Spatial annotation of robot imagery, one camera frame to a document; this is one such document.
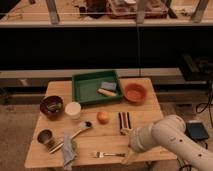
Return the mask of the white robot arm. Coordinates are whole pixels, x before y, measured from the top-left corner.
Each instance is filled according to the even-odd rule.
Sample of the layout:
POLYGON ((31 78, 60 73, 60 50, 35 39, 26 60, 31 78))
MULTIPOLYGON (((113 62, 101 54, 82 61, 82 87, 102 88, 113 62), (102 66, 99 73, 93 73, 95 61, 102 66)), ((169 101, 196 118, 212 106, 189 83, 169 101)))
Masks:
POLYGON ((188 138, 185 130, 186 124, 178 115, 168 115, 145 127, 126 129, 129 151, 122 163, 131 164, 140 153, 162 146, 200 171, 210 171, 213 153, 188 138))

